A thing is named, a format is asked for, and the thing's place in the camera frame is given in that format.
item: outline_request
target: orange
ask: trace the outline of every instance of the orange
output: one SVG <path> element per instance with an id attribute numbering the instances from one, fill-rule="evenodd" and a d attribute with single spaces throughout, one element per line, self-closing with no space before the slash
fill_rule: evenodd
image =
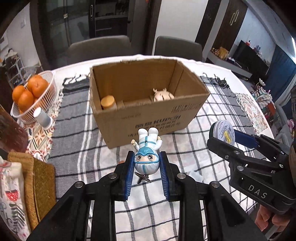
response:
<path id="1" fill-rule="evenodd" d="M 33 75 L 29 81 L 28 81 L 28 84 L 27 84 L 27 89 L 33 94 L 33 85 L 35 85 L 35 83 L 37 81 L 39 81 L 40 79 L 43 80 L 43 78 L 40 76 L 40 75 Z"/>
<path id="2" fill-rule="evenodd" d="M 38 100 L 38 98 L 34 99 L 34 104 L 37 102 L 36 105 L 34 106 L 35 109 L 37 109 L 38 107 L 41 107 L 40 102 L 37 100 Z"/>
<path id="3" fill-rule="evenodd" d="M 32 87 L 33 95 L 39 98 L 44 93 L 47 87 L 48 87 L 48 82 L 45 79 L 41 78 L 34 81 L 33 87 Z"/>
<path id="4" fill-rule="evenodd" d="M 34 96 L 28 90 L 25 90 L 18 100 L 18 107 L 22 112 L 29 109 L 34 103 Z"/>
<path id="5" fill-rule="evenodd" d="M 13 92 L 12 92 L 12 99 L 15 103 L 18 103 L 18 100 L 20 98 L 20 96 L 22 95 L 22 93 L 25 91 L 26 89 L 24 88 L 23 85 L 19 85 L 17 87 L 14 88 Z"/>

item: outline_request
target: glass cabinet door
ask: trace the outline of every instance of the glass cabinet door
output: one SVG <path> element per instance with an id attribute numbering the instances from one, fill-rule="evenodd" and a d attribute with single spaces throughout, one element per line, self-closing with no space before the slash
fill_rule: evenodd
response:
<path id="1" fill-rule="evenodd" d="M 51 69 L 67 65 L 72 43 L 89 39 L 91 0 L 40 0 L 38 20 Z"/>

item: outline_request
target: curtain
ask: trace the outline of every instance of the curtain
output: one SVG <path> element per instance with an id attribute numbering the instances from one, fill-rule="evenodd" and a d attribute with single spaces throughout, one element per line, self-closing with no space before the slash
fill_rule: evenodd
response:
<path id="1" fill-rule="evenodd" d="M 296 64 L 277 45 L 272 57 L 269 70 L 267 72 L 266 86 L 264 86 L 264 89 L 266 91 L 270 90 L 273 102 L 276 102 L 279 97 L 285 92 L 285 94 L 281 97 L 277 104 L 281 106 L 287 104 L 289 100 L 288 94 L 294 86 L 291 81 L 293 80 L 296 82 L 296 78 L 294 78 L 295 74 Z"/>
<path id="2" fill-rule="evenodd" d="M 284 106 L 288 103 L 289 100 L 291 100 L 291 90 L 296 84 L 296 75 L 292 78 L 290 84 L 288 87 L 284 90 L 282 95 L 275 101 L 275 104 L 278 104 L 280 106 Z"/>

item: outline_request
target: jar lid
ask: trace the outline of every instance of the jar lid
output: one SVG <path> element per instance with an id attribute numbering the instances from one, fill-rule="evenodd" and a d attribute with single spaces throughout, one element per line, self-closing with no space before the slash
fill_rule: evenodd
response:
<path id="1" fill-rule="evenodd" d="M 101 106 L 105 108 L 111 107 L 115 102 L 115 99 L 112 95 L 107 95 L 101 100 Z"/>
<path id="2" fill-rule="evenodd" d="M 235 143 L 235 132 L 227 120 L 219 120 L 212 124 L 209 132 L 209 137 L 215 137 L 221 141 L 224 141 L 232 146 Z"/>

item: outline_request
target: fruit basket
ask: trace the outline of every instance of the fruit basket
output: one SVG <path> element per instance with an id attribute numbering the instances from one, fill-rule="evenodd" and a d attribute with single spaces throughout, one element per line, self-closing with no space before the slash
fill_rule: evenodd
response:
<path id="1" fill-rule="evenodd" d="M 13 102 L 12 104 L 10 111 L 11 116 L 21 120 L 24 124 L 30 124 L 36 121 L 33 117 L 33 113 L 37 107 L 41 107 L 45 112 L 48 111 L 57 94 L 57 86 L 54 81 L 54 74 L 52 71 L 47 70 L 39 73 L 38 75 L 48 82 L 47 89 L 38 98 L 38 100 L 24 113 L 20 113 L 17 103 Z"/>

